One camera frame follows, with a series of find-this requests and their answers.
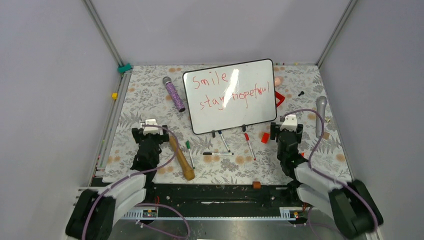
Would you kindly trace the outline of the red cap marker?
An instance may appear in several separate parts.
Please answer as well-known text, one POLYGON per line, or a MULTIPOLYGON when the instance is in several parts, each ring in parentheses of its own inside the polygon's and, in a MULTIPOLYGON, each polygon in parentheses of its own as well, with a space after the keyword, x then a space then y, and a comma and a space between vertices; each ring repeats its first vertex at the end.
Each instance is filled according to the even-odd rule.
POLYGON ((251 144, 251 141, 250 141, 250 137, 249 137, 249 135, 246 132, 244 133, 244 137, 245 137, 245 140, 246 140, 246 142, 248 144, 248 148, 249 148, 250 154, 251 154, 253 160, 256 161, 257 158, 256 158, 256 155, 255 155, 255 153, 253 151, 252 144, 251 144))

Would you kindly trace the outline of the white whiteboard black frame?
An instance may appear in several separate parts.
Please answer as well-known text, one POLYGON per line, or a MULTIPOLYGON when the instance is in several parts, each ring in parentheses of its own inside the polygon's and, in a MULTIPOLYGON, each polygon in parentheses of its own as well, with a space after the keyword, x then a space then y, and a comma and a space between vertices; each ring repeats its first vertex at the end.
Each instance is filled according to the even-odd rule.
POLYGON ((269 58, 187 71, 182 81, 196 135, 277 117, 274 63, 269 58))

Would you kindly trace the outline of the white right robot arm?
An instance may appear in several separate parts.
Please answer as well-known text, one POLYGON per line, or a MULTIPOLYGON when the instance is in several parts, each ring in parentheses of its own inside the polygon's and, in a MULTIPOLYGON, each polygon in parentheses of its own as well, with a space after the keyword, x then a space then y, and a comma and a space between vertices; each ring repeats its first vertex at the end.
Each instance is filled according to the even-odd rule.
POLYGON ((287 201, 293 206, 310 204, 331 217, 339 232, 354 239, 374 232, 384 218, 365 184, 344 182, 310 168, 298 149, 303 125, 291 118, 282 124, 271 122, 270 139, 277 143, 276 157, 284 174, 292 179, 287 201))

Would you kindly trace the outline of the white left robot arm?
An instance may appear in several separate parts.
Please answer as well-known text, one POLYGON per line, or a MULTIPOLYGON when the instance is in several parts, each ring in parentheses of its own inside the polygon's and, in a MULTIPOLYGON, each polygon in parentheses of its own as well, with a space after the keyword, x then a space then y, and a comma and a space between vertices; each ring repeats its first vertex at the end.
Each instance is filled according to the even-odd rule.
POLYGON ((79 195, 65 227, 69 240, 107 240, 115 223, 136 204, 152 204, 155 192, 149 188, 159 165, 161 144, 170 140, 167 125, 147 120, 131 133, 138 150, 127 174, 105 187, 88 188, 79 195))

